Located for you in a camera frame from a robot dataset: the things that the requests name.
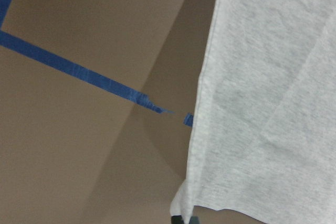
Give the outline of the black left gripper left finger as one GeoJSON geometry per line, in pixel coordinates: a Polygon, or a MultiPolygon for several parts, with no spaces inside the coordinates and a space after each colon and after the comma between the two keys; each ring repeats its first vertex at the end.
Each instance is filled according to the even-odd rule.
{"type": "Polygon", "coordinates": [[[183,224],[182,216],[172,216],[171,217],[171,224],[183,224]]]}

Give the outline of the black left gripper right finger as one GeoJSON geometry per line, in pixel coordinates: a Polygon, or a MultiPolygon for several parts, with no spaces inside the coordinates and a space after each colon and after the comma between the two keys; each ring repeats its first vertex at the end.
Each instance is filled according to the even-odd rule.
{"type": "Polygon", "coordinates": [[[198,216],[191,216],[189,224],[200,224],[198,216]]]}

